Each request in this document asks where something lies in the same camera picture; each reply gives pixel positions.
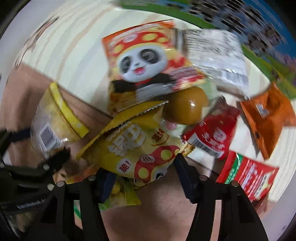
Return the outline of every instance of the brown round object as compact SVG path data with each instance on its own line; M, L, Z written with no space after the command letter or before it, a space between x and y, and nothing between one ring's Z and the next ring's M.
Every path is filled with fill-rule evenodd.
M207 95L199 87L172 93L168 100L163 108L164 118L183 125L193 125L201 121L202 108L209 105Z

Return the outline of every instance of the red package seal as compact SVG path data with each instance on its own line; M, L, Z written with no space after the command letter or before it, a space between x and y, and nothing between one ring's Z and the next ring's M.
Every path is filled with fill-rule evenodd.
M205 119L184 134L182 139L222 160L228 154L239 114L239 109L228 105L220 97Z
M278 171L279 167L268 166L230 151L216 182L229 184L237 181L250 201L260 200L269 192Z

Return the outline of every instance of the orange wrapper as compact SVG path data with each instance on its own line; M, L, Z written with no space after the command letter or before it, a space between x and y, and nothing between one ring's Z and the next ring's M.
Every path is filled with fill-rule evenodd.
M273 83L263 94L240 104L263 158L269 159L283 126L296 126L290 100Z

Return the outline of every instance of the panda eye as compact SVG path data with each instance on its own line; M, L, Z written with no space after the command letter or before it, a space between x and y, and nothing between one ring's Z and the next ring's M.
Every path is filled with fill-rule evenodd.
M152 50L152 49L143 49L141 52L140 52L140 56L143 60L151 63L151 64L155 64L158 62L158 54Z
M120 63L121 71L125 74L128 71L130 66L131 66L131 57L130 56L124 57Z

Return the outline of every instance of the yellow snack bag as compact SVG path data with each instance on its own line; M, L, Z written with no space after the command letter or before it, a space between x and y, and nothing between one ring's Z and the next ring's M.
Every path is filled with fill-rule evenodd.
M86 147L82 158L120 176L139 179L144 184L164 176L175 156L179 152L187 155L193 147L159 128L163 105L159 106L160 102L151 104L157 104L157 107L98 136Z
M31 142L47 158L65 142L76 142L89 132L52 83L42 96L31 123Z

